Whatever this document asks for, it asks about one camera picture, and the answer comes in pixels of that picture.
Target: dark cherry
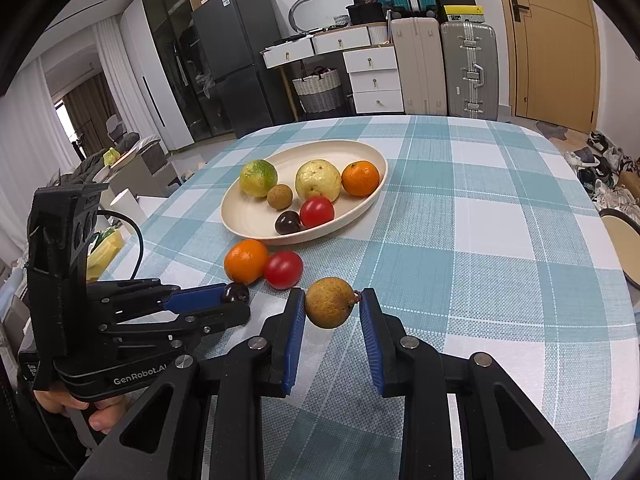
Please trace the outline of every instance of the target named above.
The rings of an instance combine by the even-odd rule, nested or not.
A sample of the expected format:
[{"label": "dark cherry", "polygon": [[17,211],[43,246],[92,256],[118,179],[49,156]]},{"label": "dark cherry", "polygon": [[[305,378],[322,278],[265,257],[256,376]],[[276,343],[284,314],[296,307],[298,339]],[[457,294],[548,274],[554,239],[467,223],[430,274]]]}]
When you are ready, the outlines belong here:
[{"label": "dark cherry", "polygon": [[233,303],[234,301],[242,301],[249,304],[249,289],[244,283],[231,282],[222,291],[220,295],[222,303]]},{"label": "dark cherry", "polygon": [[300,215],[295,211],[285,211],[276,220],[276,231],[279,235],[290,235],[302,231]]}]

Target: person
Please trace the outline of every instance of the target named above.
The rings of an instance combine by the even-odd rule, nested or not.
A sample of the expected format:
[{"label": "person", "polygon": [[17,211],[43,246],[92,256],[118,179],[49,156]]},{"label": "person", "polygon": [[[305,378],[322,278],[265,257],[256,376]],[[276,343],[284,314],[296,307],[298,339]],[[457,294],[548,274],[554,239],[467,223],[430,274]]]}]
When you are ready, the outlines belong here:
[{"label": "person", "polygon": [[[96,402],[89,425],[95,431],[109,433],[125,414],[127,401],[127,396],[116,396]],[[46,472],[44,478],[73,478],[86,459],[87,449],[80,442],[66,410],[86,410],[89,404],[74,398],[60,382],[53,383],[46,392],[31,391],[22,378],[18,380],[16,402],[27,444],[34,459],[40,461],[40,469]]]}]

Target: oval plate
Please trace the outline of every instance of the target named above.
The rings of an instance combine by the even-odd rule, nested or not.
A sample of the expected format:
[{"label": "oval plate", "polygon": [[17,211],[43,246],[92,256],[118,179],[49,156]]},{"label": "oval plate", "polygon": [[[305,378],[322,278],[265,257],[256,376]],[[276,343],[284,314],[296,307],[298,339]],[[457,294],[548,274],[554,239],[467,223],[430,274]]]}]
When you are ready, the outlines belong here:
[{"label": "oval plate", "polygon": [[341,188],[340,196],[334,202],[333,220],[299,233],[279,235],[274,225],[282,211],[272,209],[265,198],[253,198],[242,192],[237,179],[226,190],[220,205],[220,217],[224,226],[241,238],[253,238],[267,245],[298,244],[327,235],[353,222],[380,196],[388,173],[388,164],[382,153],[356,140],[318,140],[283,150],[266,159],[278,171],[278,184],[287,184],[293,191],[293,203],[288,210],[300,212],[303,201],[296,193],[296,173],[300,166],[316,158],[328,160],[340,174],[348,164],[357,160],[368,160],[378,169],[380,184],[371,195],[364,198],[350,196]]}]

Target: white curtain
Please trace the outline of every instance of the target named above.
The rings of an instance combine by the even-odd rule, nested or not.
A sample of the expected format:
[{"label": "white curtain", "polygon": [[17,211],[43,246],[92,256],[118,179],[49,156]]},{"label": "white curtain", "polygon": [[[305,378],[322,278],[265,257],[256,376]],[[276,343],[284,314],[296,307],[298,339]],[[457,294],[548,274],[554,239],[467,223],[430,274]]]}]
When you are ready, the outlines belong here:
[{"label": "white curtain", "polygon": [[139,133],[141,139],[151,135],[159,137],[131,69],[116,17],[111,16],[95,23],[91,29],[109,90],[127,130]]},{"label": "white curtain", "polygon": [[80,160],[56,114],[40,58],[0,98],[0,258],[17,259],[27,242],[33,193]]}]

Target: yellow plastic bag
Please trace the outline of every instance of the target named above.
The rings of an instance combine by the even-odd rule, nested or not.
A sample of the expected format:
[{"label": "yellow plastic bag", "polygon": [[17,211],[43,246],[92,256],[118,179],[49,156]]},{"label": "yellow plastic bag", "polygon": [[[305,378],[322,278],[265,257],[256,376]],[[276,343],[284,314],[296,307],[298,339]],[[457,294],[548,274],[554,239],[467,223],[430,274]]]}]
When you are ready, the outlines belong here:
[{"label": "yellow plastic bag", "polygon": [[86,280],[96,282],[123,246],[124,240],[120,231],[107,236],[87,258]]},{"label": "yellow plastic bag", "polygon": [[120,154],[116,151],[115,148],[109,148],[107,153],[102,156],[102,160],[104,160],[105,166],[110,166],[111,164],[116,163],[116,161],[120,158]]}]

